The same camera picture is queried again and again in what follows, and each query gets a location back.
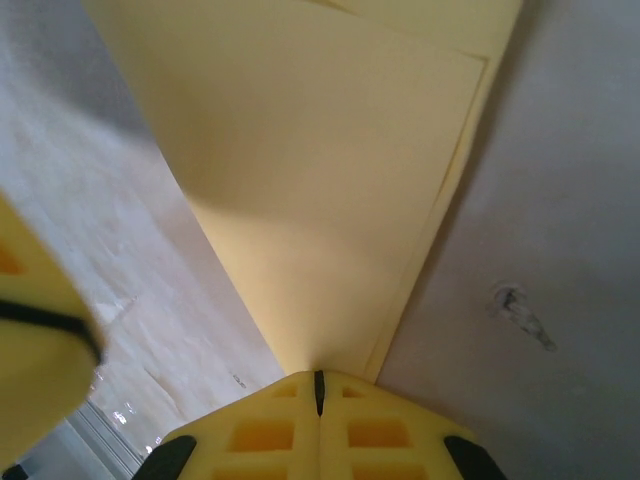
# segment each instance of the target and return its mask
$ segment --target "yellow object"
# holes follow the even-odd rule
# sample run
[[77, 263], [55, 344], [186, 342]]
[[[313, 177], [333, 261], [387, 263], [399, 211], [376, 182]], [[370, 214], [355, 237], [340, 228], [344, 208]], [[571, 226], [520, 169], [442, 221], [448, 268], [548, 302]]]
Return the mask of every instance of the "yellow object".
[[84, 400], [102, 346], [85, 303], [0, 194], [0, 467]]
[[367, 382], [302, 372], [172, 432], [134, 480], [503, 478], [473, 440]]
[[285, 371], [374, 380], [519, 0], [84, 3]]

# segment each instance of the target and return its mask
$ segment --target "yellow plastic part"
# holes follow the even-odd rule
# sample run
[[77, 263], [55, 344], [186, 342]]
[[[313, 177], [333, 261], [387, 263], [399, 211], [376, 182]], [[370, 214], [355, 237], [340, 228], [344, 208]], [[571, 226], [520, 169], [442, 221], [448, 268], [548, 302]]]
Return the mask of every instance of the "yellow plastic part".
[[520, 0], [83, 3], [283, 369], [374, 381]]
[[[1, 194], [0, 301], [84, 319], [102, 346], [80, 295]], [[83, 401], [95, 367], [78, 336], [0, 316], [0, 468]]]
[[291, 375], [167, 436], [197, 445], [179, 480], [462, 480], [443, 439], [472, 434], [353, 377]]

